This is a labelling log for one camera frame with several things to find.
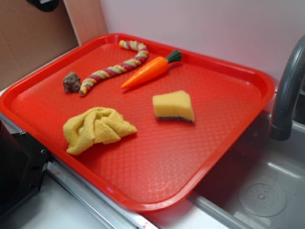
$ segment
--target yellow towel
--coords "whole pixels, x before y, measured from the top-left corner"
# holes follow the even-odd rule
[[[95,107],[70,118],[63,126],[69,144],[67,152],[75,156],[93,144],[114,143],[136,132],[135,126],[125,121],[116,110],[104,107]]]

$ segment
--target sponge scouring pad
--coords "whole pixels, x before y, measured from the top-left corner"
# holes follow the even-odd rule
[[[195,122],[191,97],[185,91],[154,95],[154,113],[160,119],[184,119]]]

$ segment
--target red plastic tray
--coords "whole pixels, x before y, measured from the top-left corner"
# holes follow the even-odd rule
[[[263,72],[181,50],[182,62],[141,86],[121,89],[135,69],[99,83],[85,97],[65,93],[62,80],[70,71],[84,79],[134,57],[120,40],[143,42],[147,62],[176,49],[125,34],[96,38],[9,88],[0,111],[123,207],[164,209],[186,198],[217,163],[273,97],[274,84]],[[153,95],[178,90],[191,96],[193,124],[154,116]],[[138,132],[80,156],[67,154],[63,125],[96,106],[116,109]]]

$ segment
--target black object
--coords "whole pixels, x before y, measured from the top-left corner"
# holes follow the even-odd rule
[[[59,4],[59,0],[27,0],[27,2],[44,12],[54,11]]]
[[[40,191],[49,155],[31,135],[11,135],[0,120],[0,220]]]
[[[305,79],[305,36],[293,49],[281,78],[274,102],[273,112],[269,125],[269,135],[279,141],[290,137],[293,115],[295,119],[305,123],[305,96],[300,95]]]

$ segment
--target braided rope toy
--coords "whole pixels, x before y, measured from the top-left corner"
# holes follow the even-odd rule
[[[139,65],[141,65],[147,58],[148,50],[143,43],[139,43],[137,41],[123,41],[121,40],[119,45],[127,50],[138,51],[137,55],[123,63],[117,64],[113,67],[108,67],[103,70],[98,70],[91,75],[89,75],[86,79],[83,80],[79,94],[80,96],[85,96],[88,91],[90,91],[95,84],[100,82],[101,80],[110,78],[112,76],[116,76],[127,71],[130,71]]]

